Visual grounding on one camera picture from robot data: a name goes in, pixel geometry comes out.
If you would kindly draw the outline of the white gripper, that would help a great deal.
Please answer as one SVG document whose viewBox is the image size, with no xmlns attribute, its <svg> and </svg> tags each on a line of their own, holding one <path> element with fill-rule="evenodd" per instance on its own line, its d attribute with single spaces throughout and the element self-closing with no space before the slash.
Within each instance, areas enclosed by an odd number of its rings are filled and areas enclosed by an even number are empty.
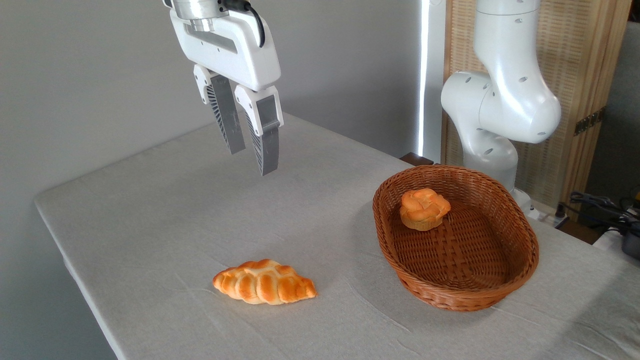
<svg viewBox="0 0 640 360">
<path fill-rule="evenodd" d="M 195 63 L 193 75 L 202 103 L 211 107 L 230 153 L 246 148 L 235 94 L 246 114 L 260 175 L 277 170 L 284 117 L 279 93 L 272 86 L 281 77 L 281 67 L 269 25 L 262 22 L 265 43 L 259 47 L 258 24 L 251 13 L 231 11 L 214 18 L 210 32 L 194 30 L 175 10 L 170 19 L 183 53 Z M 242 84 L 234 93 L 229 79 Z"/>
</svg>

